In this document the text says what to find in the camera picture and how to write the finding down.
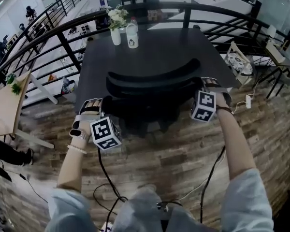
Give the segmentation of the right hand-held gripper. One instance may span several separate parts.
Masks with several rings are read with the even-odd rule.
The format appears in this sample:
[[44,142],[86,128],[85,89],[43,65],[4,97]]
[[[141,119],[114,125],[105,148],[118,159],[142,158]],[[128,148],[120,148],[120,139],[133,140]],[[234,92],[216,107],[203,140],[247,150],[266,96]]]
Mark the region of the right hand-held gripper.
[[209,122],[216,109],[216,95],[221,93],[228,106],[231,104],[231,97],[226,88],[222,87],[217,79],[211,77],[202,77],[202,87],[197,90],[194,97],[194,103],[191,109],[191,119],[200,122]]

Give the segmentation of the person's left hand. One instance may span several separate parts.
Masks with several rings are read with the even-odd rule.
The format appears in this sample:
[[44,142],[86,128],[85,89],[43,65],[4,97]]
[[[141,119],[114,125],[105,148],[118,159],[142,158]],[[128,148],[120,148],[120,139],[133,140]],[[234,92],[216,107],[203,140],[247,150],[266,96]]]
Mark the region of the person's left hand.
[[94,108],[100,109],[102,103],[102,99],[91,99],[84,103],[84,108]]

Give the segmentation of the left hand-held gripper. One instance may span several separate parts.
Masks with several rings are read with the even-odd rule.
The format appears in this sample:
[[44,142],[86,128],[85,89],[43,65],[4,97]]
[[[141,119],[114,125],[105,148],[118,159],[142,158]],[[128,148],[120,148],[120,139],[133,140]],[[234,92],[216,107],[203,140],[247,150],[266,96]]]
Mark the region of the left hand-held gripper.
[[72,138],[86,142],[92,139],[98,149],[103,151],[122,145],[120,133],[110,117],[104,115],[102,104],[98,110],[84,108],[84,103],[74,119]]

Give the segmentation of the person's right hand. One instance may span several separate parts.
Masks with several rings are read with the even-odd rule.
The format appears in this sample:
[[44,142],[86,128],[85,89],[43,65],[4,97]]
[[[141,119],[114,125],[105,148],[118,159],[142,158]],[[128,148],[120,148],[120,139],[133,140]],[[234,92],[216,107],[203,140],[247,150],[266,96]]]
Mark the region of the person's right hand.
[[216,79],[205,78],[203,81],[206,91],[214,92],[216,94],[217,105],[229,108],[231,104],[231,97],[229,96],[227,90],[223,88]]

